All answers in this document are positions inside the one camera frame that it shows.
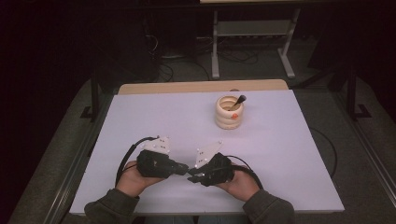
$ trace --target gray sleeve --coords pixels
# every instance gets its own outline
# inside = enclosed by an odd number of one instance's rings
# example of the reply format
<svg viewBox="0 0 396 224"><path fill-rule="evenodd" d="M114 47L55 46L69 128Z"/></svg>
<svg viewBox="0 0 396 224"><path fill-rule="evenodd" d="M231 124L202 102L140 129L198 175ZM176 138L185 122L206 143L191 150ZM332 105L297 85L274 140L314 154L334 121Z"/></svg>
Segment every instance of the gray sleeve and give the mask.
<svg viewBox="0 0 396 224"><path fill-rule="evenodd" d="M291 203L277 198L261 189L243 206L253 224L294 223L294 208Z"/></svg>
<svg viewBox="0 0 396 224"><path fill-rule="evenodd" d="M132 223L138 198L132 198L117 189L96 202L85 205L85 215L93 223Z"/></svg>

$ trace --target floor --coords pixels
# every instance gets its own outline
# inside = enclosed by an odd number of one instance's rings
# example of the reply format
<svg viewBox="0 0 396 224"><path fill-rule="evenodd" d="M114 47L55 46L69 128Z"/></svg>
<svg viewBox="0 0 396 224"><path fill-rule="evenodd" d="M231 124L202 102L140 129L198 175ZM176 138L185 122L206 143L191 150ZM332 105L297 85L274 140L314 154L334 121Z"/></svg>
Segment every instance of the floor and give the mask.
<svg viewBox="0 0 396 224"><path fill-rule="evenodd" d="M289 52L296 78L288 79L276 53L283 41L282 38L225 39L219 60L220 79L281 78L291 87L318 72L306 67L316 40L296 39ZM157 81L211 79L210 52L206 48L210 39L197 42L202 53L196 58L178 57L176 50L167 51L167 56L175 57L162 59ZM384 188L384 178L378 175L378 164L371 159L376 155L389 178L396 179L395 123L361 79L358 79L356 103L364 105L371 117L351 120L345 110L346 87L339 92L329 91L327 84L331 78L332 74L294 92L329 173L335 169L332 181L346 211L297 214L296 223L395 223L395 203ZM82 223L81 217L67 214L67 209L89 161L90 146L100 130L111 95L101 93L100 100L103 109L98 120L82 119L81 113L91 105L91 82L81 86L23 193L11 223Z"/></svg>

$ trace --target white tag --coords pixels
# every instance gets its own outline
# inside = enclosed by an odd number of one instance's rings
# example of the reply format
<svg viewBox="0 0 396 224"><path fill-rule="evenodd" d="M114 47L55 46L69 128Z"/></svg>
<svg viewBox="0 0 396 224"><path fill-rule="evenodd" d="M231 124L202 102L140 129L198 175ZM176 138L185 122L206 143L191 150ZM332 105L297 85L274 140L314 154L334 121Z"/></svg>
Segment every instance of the white tag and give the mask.
<svg viewBox="0 0 396 224"><path fill-rule="evenodd" d="M195 161L195 168L201 168L212 160L212 158L219 152L222 146L222 141L218 141L207 147L197 149L197 159Z"/></svg>
<svg viewBox="0 0 396 224"><path fill-rule="evenodd" d="M170 147L169 147L169 138L168 137L161 137L154 139L145 143L142 146L143 149L153 152L162 153L165 155L169 155Z"/></svg>

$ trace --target white table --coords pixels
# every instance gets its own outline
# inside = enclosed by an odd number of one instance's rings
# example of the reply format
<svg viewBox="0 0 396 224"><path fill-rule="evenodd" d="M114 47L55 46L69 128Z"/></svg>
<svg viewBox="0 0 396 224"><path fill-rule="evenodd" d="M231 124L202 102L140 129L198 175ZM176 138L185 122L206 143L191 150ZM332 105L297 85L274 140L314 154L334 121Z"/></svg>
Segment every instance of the white table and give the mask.
<svg viewBox="0 0 396 224"><path fill-rule="evenodd" d="M260 81L249 82L257 85ZM143 137L157 135L170 138L170 159L190 168L195 164L196 148L222 140L222 154L245 160L264 188L291 202L296 212L343 211L294 93L289 90L233 92L242 93L247 97L244 120L238 129L231 131L220 129L214 121L215 102L220 96L230 94L229 91L115 96L70 212L83 214L86 203L96 201L114 188L118 166L129 147ZM138 147L130 159L135 160L140 150ZM222 189L192 184L188 176L172 175L146 189L136 214L243 212L242 202Z"/></svg>

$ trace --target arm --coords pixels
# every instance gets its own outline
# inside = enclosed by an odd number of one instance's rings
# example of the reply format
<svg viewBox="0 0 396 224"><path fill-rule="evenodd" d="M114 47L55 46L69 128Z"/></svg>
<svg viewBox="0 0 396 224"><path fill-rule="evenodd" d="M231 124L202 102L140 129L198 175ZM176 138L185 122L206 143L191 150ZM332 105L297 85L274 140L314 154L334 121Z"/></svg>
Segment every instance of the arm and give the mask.
<svg viewBox="0 0 396 224"><path fill-rule="evenodd" d="M242 171L234 171L232 181L217 186L236 199L246 202L243 208L253 224L294 223L291 203L259 189L255 180Z"/></svg>
<svg viewBox="0 0 396 224"><path fill-rule="evenodd" d="M94 223L132 223L134 209L143 190L161 178L143 177L136 169L136 162L130 161L114 189L96 202L85 205L87 218Z"/></svg>

